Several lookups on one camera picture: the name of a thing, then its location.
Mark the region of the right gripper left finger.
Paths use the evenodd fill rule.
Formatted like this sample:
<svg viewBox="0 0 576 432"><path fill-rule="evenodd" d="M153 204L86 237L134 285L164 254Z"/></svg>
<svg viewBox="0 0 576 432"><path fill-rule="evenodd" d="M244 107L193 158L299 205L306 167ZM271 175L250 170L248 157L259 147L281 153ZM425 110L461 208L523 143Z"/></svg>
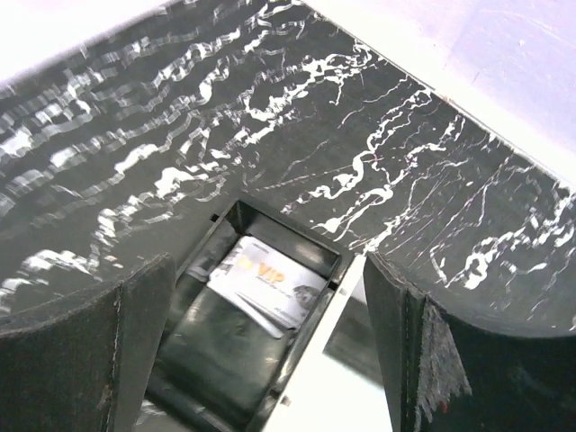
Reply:
<svg viewBox="0 0 576 432"><path fill-rule="evenodd" d="M131 431L176 287L170 255L1 320L3 431Z"/></svg>

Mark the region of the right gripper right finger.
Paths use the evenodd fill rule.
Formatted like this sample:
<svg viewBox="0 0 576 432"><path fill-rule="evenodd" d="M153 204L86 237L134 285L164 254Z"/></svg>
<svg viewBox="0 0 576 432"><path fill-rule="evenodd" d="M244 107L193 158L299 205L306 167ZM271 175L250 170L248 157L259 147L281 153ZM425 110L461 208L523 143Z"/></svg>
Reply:
<svg viewBox="0 0 576 432"><path fill-rule="evenodd" d="M503 319L376 255L364 288L393 430L574 430L572 331Z"/></svg>

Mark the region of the white VIP card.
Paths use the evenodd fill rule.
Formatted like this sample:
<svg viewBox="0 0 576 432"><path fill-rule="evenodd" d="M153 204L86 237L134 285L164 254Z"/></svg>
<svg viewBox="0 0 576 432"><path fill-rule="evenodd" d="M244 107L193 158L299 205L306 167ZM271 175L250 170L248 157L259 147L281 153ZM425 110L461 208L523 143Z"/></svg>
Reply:
<svg viewBox="0 0 576 432"><path fill-rule="evenodd" d="M249 236L237 241L208 281L273 338L301 327L325 284L320 275Z"/></svg>

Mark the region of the white plastic bin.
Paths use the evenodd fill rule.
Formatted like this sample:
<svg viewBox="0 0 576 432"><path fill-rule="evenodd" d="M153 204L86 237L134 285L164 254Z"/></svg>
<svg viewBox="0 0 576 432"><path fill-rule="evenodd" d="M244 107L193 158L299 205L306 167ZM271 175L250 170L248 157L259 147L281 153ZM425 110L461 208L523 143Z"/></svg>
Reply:
<svg viewBox="0 0 576 432"><path fill-rule="evenodd" d="M357 256L328 304L265 431L391 431Z"/></svg>

